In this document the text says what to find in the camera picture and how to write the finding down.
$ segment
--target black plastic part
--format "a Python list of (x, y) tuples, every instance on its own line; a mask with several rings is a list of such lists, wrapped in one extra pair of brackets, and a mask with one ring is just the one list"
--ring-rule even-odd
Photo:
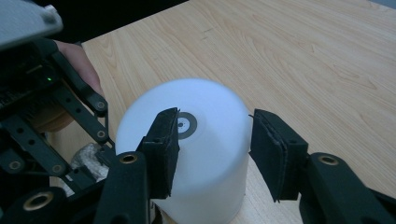
[(105, 183), (105, 179), (101, 180), (68, 197), (68, 203), (64, 206), (62, 211), (64, 220), (66, 220), (65, 223), (93, 223)]
[(66, 203), (63, 189), (48, 187), (36, 189), (12, 204), (0, 224), (14, 223), (64, 223), (61, 208)]
[(66, 182), (69, 187), (75, 185), (73, 188), (71, 187), (71, 189), (85, 189), (96, 183), (96, 179), (85, 165), (70, 171), (66, 177), (63, 178), (63, 181)]
[(382, 204), (382, 206), (384, 206), (384, 208), (393, 216), (393, 219), (396, 220), (396, 199), (373, 189), (371, 189), (371, 192)]
[(55, 43), (39, 39), (0, 52), (0, 119), (18, 112), (60, 80), (46, 58)]
[(297, 200), (308, 144), (276, 114), (256, 109), (249, 152), (274, 201)]
[(24, 119), (13, 115), (1, 124), (12, 138), (40, 163), (48, 175), (61, 176), (68, 171), (68, 163)]
[(171, 195), (180, 150), (177, 115), (177, 108), (159, 113), (137, 149), (148, 161), (150, 199), (165, 199)]
[(118, 156), (108, 171), (94, 222), (149, 223), (149, 188), (146, 158), (141, 152)]
[(13, 140), (9, 136), (0, 135), (0, 166), (9, 174), (23, 171), (26, 161), (11, 146)]
[(326, 153), (311, 154), (306, 173), (327, 223), (395, 223), (340, 158)]
[(95, 142), (104, 144), (109, 140), (106, 127), (88, 111), (69, 89), (60, 87), (51, 94)]
[(103, 117), (107, 112), (107, 101), (105, 98), (95, 92), (90, 85), (82, 80), (81, 76), (61, 52), (58, 51), (53, 53), (52, 59), (55, 61), (55, 64), (58, 65), (58, 68), (62, 71), (60, 73), (64, 74), (64, 79), (78, 98), (99, 117)]
[(102, 145), (98, 152), (96, 152), (95, 156), (99, 162), (107, 167), (110, 167), (113, 162), (117, 161), (114, 148), (110, 148), (108, 145)]
[(299, 189), (301, 193), (301, 199), (299, 209), (303, 223), (326, 223), (326, 217), (324, 216), (322, 207), (318, 201), (318, 197), (309, 183), (305, 167), (302, 168), (300, 177)]

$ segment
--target white cylinder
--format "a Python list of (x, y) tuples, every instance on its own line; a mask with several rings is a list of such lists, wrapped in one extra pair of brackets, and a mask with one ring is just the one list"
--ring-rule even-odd
[(117, 132), (120, 154), (135, 150), (155, 117), (177, 107), (180, 151), (172, 195), (154, 200), (178, 224), (228, 223), (245, 195), (251, 118), (241, 99), (200, 78), (163, 83), (140, 96)]

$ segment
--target screw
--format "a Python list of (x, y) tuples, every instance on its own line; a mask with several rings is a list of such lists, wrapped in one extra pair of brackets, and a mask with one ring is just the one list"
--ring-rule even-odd
[(9, 163), (8, 167), (11, 170), (18, 170), (21, 168), (21, 163), (18, 161), (12, 161)]
[(100, 137), (100, 138), (103, 138), (103, 137), (106, 136), (106, 133), (105, 133), (104, 131), (99, 131), (96, 135), (97, 135), (98, 137)]
[(59, 172), (62, 171), (62, 166), (61, 165), (54, 165), (54, 166), (52, 166), (52, 171), (54, 173), (59, 173)]
[(96, 107), (98, 107), (98, 109), (104, 109), (105, 103), (103, 103), (102, 101), (99, 101), (98, 103), (96, 103)]

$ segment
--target wood grain surface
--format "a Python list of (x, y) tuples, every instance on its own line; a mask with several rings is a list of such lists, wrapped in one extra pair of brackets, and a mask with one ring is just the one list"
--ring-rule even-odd
[[(113, 139), (145, 91), (209, 78), (251, 112), (278, 114), (309, 153), (341, 157), (367, 187), (396, 197), (394, 9), (364, 0), (190, 0), (83, 46), (102, 80)], [(51, 135), (66, 158), (89, 141), (75, 123)], [(298, 203), (273, 203), (250, 161), (233, 223), (298, 222)]]

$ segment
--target person's hand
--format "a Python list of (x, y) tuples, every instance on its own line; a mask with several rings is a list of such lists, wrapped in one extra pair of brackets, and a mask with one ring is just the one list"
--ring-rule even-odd
[[(74, 44), (67, 44), (55, 41), (59, 51), (64, 55), (67, 61), (74, 67), (81, 78), (90, 85), (94, 91), (101, 94), (103, 91), (100, 85), (100, 79), (90, 60), (88, 59), (82, 47)], [(73, 119), (60, 106), (54, 104), (45, 104), (40, 106), (31, 119), (32, 125), (38, 132), (57, 132), (71, 123)]]

